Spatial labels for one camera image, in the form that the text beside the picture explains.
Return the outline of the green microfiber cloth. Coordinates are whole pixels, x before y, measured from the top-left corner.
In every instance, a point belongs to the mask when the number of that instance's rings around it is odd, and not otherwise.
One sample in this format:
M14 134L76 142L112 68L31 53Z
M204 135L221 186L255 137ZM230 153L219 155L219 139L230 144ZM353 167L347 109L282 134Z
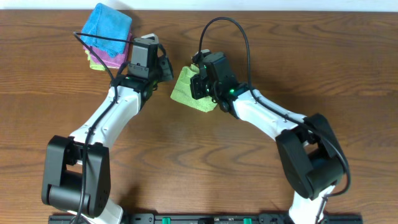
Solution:
M190 79L198 72L199 68L194 64L184 66L181 69L170 98L178 103L207 113L215 109L216 103L213 103L209 96L199 100L193 99L190 89Z

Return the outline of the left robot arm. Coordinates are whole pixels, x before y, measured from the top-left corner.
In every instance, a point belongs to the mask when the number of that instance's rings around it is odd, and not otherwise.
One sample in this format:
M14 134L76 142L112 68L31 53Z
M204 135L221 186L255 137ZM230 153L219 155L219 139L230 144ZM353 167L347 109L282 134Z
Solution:
M72 213L71 223L121 223L124 210L113 202L109 151L131 118L151 97L158 83L173 79L161 44L135 45L108 95L80 128L48 143L41 199Z

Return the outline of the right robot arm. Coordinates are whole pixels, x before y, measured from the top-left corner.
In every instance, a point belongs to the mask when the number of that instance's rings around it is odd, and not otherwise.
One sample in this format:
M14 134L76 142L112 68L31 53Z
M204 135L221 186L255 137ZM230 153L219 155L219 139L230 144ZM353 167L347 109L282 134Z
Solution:
M210 96L220 108L255 125L276 144L284 174L295 191L289 209L293 223L324 223L325 205L349 165L328 120L321 114L293 113L261 95L250 84L228 75L220 82L196 74L190 79L192 97Z

